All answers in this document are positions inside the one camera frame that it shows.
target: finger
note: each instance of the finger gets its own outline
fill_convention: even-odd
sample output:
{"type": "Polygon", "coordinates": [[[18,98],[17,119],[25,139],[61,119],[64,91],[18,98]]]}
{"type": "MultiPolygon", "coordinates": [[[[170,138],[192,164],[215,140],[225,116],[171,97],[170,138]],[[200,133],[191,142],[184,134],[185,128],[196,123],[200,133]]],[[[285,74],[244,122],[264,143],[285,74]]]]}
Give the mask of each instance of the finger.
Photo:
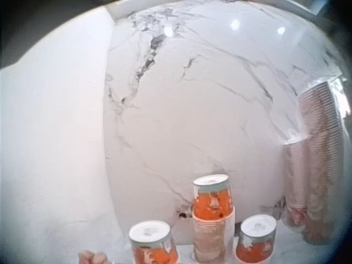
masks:
{"type": "Polygon", "coordinates": [[[94,253],[90,251],[83,251],[78,254],[79,264],[89,264],[90,260],[93,258],[94,253]]]}
{"type": "Polygon", "coordinates": [[[88,250],[79,252],[78,256],[80,259],[91,260],[94,257],[94,253],[88,250]]]}
{"type": "Polygon", "coordinates": [[[94,255],[93,259],[91,260],[92,264],[103,264],[105,260],[107,260],[107,256],[103,252],[99,252],[94,255]]]}

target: orange paper cup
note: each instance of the orange paper cup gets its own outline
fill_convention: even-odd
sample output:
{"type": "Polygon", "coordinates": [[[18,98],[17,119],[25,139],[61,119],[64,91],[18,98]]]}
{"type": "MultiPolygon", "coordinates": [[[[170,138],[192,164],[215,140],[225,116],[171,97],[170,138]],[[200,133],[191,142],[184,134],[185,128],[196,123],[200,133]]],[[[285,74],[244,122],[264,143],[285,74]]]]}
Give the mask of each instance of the orange paper cup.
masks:
{"type": "Polygon", "coordinates": [[[224,174],[198,178],[194,183],[193,214],[202,220],[216,221],[233,212],[229,177],[224,174]]]}
{"type": "Polygon", "coordinates": [[[177,264],[176,246],[170,226],[162,221],[146,221],[134,225],[129,232],[135,264],[177,264]]]}

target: white wall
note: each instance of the white wall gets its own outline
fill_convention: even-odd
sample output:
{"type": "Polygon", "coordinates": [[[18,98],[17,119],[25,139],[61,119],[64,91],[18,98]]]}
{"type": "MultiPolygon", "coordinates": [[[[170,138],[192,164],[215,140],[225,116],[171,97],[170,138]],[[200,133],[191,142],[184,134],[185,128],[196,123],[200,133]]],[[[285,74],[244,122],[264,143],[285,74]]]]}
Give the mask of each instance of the white wall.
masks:
{"type": "Polygon", "coordinates": [[[14,263],[77,263],[119,237],[102,125],[112,29],[95,9],[3,70],[2,249],[14,263]]]}

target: paper cup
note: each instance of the paper cup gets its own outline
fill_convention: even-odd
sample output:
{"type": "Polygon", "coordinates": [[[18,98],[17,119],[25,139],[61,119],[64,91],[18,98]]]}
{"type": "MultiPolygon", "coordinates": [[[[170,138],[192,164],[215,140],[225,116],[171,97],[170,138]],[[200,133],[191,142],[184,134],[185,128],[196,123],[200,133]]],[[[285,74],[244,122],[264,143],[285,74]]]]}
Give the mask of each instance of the paper cup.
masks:
{"type": "Polygon", "coordinates": [[[135,264],[177,264],[179,254],[171,229],[162,221],[146,221],[134,225],[129,232],[135,264]]]}
{"type": "Polygon", "coordinates": [[[194,180],[194,215],[202,220],[216,221],[233,212],[229,177],[209,175],[194,180]]]}
{"type": "Polygon", "coordinates": [[[277,222],[258,214],[243,221],[236,247],[236,258],[243,263],[261,263],[273,254],[277,222]]]}
{"type": "Polygon", "coordinates": [[[204,221],[193,215],[194,253],[200,263],[226,263],[233,256],[235,210],[221,220],[204,221]]]}

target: marble countertop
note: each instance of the marble countertop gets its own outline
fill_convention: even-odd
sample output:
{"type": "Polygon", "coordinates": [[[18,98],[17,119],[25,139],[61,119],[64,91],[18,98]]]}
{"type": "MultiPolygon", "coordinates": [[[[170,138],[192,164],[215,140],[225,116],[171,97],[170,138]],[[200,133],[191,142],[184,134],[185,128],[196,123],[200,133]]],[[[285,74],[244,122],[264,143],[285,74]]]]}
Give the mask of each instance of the marble countertop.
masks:
{"type": "MultiPolygon", "coordinates": [[[[275,251],[270,264],[311,264],[318,258],[326,256],[329,246],[309,245],[302,240],[301,234],[295,233],[286,227],[282,221],[278,222],[275,251]]],[[[193,246],[178,246],[180,263],[196,263],[194,260],[193,246]]],[[[114,264],[133,263],[131,248],[127,240],[121,240],[119,254],[114,259],[114,264]]]]}

